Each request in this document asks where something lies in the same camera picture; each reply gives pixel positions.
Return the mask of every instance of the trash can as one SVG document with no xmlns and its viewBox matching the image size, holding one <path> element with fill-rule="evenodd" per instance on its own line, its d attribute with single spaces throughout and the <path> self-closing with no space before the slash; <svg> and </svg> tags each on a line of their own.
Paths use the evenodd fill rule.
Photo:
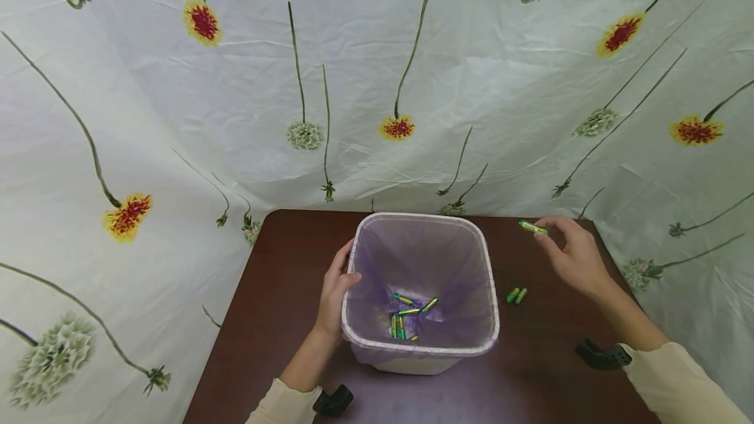
<svg viewBox="0 0 754 424">
<path fill-rule="evenodd" d="M 457 217 L 376 213 L 358 226 L 348 261 L 362 280 L 346 294 L 342 326 L 358 361 L 397 374 L 436 375 L 487 353 L 500 332 L 495 281 L 481 230 Z M 392 338 L 391 314 L 406 309 L 394 294 L 426 313 L 405 316 Z"/>
</svg>

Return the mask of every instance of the brown tabletop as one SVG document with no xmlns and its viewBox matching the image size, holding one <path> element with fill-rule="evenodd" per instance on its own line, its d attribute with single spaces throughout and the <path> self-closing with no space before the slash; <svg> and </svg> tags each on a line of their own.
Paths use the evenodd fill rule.
<svg viewBox="0 0 754 424">
<path fill-rule="evenodd" d="M 242 424 L 314 324 L 322 276 L 366 213 L 275 211 L 264 221 L 184 424 Z M 490 353 L 437 376 L 387 374 L 339 346 L 322 380 L 355 396 L 339 423 L 659 423 L 625 373 L 591 370 L 574 347 L 617 340 L 599 311 L 564 285 L 518 219 L 467 217 L 484 232 L 500 305 Z M 580 221 L 597 237 L 594 225 Z M 626 285 L 605 246 L 611 275 Z M 505 304 L 514 286 L 529 289 Z M 316 423 L 327 422 L 318 417 Z"/>
</svg>

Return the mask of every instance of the black clamp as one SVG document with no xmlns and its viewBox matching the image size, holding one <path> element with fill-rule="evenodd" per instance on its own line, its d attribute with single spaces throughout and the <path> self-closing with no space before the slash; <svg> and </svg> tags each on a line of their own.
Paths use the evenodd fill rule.
<svg viewBox="0 0 754 424">
<path fill-rule="evenodd" d="M 604 351 L 589 339 L 584 339 L 581 344 L 576 345 L 576 354 L 595 370 L 617 370 L 629 365 L 633 360 L 620 344 Z"/>
<path fill-rule="evenodd" d="M 317 414 L 326 417 L 340 417 L 346 412 L 351 401 L 353 401 L 353 393 L 351 393 L 350 389 L 346 388 L 346 385 L 341 385 L 331 395 L 322 391 L 312 409 Z"/>
</svg>

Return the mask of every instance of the white sleeve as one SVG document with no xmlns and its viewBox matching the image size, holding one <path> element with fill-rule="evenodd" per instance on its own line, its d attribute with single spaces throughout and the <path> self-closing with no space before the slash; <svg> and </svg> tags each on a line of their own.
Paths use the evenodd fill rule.
<svg viewBox="0 0 754 424">
<path fill-rule="evenodd" d="M 751 424 L 682 345 L 653 351 L 621 346 L 634 359 L 624 367 L 628 379 L 663 424 Z"/>
<path fill-rule="evenodd" d="M 312 407 L 321 393 L 319 386 L 301 393 L 276 378 L 246 424 L 312 424 L 316 415 Z"/>
</svg>

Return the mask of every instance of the white fabric backdrop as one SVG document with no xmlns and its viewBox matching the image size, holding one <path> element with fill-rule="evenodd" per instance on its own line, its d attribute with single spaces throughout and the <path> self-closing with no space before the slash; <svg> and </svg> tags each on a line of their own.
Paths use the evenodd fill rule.
<svg viewBox="0 0 754 424">
<path fill-rule="evenodd" d="M 576 217 L 603 187 L 585 216 L 641 304 L 754 417 L 754 250 L 736 238 L 754 229 L 754 88 L 735 94 L 754 79 L 751 1 L 429 0 L 402 141 L 379 128 L 422 0 L 206 0 L 215 42 L 188 32 L 187 1 L 205 7 L 0 5 L 1 422 L 179 423 L 218 331 L 202 306 L 222 322 L 271 210 Z M 287 2 L 314 150 L 287 137 Z M 600 56 L 622 16 L 641 27 Z M 574 134 L 616 94 L 611 126 Z M 708 143 L 670 136 L 691 115 Z"/>
</svg>

